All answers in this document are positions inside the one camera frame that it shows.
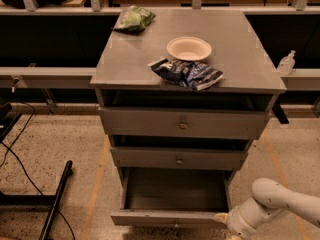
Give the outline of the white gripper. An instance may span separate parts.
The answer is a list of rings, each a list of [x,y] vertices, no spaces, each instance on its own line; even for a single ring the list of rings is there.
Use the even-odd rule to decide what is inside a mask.
[[[214,220],[227,225],[229,232],[236,237],[249,239],[256,232],[254,227],[257,222],[253,208],[236,206],[227,213],[217,213]]]

